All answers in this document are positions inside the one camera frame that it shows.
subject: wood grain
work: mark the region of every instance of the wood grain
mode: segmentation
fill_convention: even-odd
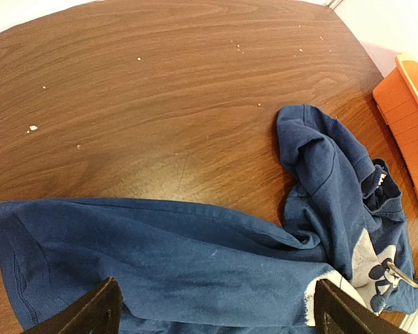
[[[107,0],[50,15],[0,35],[0,201],[185,200],[280,224],[294,181],[276,112],[314,104],[389,164],[418,273],[418,202],[371,97],[381,79],[339,18],[306,3]],[[0,279],[0,333],[19,330]]]

